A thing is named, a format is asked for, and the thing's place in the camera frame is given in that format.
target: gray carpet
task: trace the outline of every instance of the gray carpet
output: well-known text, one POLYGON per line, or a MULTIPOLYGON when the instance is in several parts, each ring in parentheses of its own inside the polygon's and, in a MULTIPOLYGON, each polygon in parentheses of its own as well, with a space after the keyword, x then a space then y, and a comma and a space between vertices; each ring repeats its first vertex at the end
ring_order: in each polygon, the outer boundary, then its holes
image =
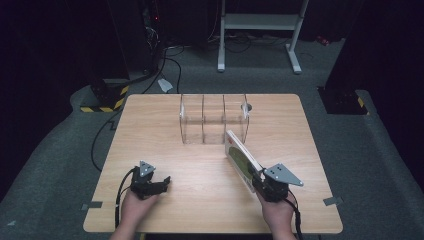
MULTIPOLYGON (((344 230, 321 239, 424 239, 424 196, 403 164, 366 91, 358 91, 369 115, 329 115, 317 86, 325 85, 343 42, 324 47, 298 42, 296 53, 303 73, 294 75, 284 42, 263 40, 247 50, 227 44, 226 71, 216 71, 217 50, 170 49, 181 65, 179 93, 295 93, 299 95, 334 196, 344 230)), ((166 61, 163 74, 177 93, 178 66, 166 61)), ((129 88, 146 90, 151 80, 129 88)), ((0 206, 0 239, 107 239, 110 234, 83 230, 86 211, 100 173, 90 160, 92 142, 113 113, 82 113, 79 104, 88 87, 70 99, 73 113, 35 149, 0 206)), ((147 91, 163 93, 157 83, 147 91)), ((114 131, 101 131, 94 147, 99 166, 107 156, 114 131)), ((195 236, 219 239, 222 236, 195 236)), ((237 236, 253 239, 255 236, 237 236)), ((148 236, 148 239, 187 239, 188 236, 148 236)), ((319 239, 306 235, 305 239, 319 239)))

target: human arm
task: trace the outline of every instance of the human arm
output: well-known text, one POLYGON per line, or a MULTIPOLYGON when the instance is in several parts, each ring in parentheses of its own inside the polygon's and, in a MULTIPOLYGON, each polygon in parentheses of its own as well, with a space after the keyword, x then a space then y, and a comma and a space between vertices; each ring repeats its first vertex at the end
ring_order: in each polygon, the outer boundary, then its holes
POLYGON ((153 195, 145 200, 140 200, 137 195, 128 190, 121 208, 121 222, 110 237, 110 240, 133 240, 137 226, 156 203, 159 195, 153 195))
MULTIPOLYGON (((293 235, 291 222, 293 218, 293 207, 285 201, 267 202, 258 193, 259 201, 262 205, 262 215, 271 230, 274 240, 296 240, 293 235)), ((294 197, 289 193, 287 200, 294 202, 294 197)))

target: hazard tape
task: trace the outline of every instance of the hazard tape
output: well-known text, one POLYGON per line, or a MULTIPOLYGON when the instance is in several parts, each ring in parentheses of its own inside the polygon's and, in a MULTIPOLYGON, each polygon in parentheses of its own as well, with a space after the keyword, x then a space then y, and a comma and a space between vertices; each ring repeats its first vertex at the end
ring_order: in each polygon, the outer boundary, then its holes
POLYGON ((82 112, 114 112, 118 111, 125 100, 129 86, 122 88, 119 99, 112 106, 80 106, 82 112))
POLYGON ((369 115, 370 114, 370 112, 367 110, 367 108, 365 107, 365 103, 364 103, 364 101, 362 100, 362 98, 361 97, 358 97, 358 103, 359 103, 359 106, 363 109, 363 110, 366 110, 367 111, 367 115, 369 115))

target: white metal frame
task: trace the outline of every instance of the white metal frame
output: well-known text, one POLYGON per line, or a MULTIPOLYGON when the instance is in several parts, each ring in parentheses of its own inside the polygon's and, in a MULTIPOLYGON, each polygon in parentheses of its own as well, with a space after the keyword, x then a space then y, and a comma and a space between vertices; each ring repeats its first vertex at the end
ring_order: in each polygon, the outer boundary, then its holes
POLYGON ((299 14, 226 14, 225 0, 222 0, 221 29, 218 51, 218 72, 225 71, 225 30, 226 29, 261 29, 261 30, 291 30, 293 36, 291 43, 286 44, 286 50, 295 74, 300 74, 299 61, 294 48, 296 46, 299 32, 305 18, 306 8, 309 0, 303 0, 299 14))

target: clear plastic box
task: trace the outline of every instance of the clear plastic box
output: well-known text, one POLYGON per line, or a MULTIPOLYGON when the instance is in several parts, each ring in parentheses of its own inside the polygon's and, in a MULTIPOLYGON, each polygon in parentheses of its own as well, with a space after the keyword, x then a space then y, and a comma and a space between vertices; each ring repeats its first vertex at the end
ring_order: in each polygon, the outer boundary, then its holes
POLYGON ((226 130, 244 143, 249 125, 245 94, 182 94, 181 138, 184 144, 224 144, 226 130))

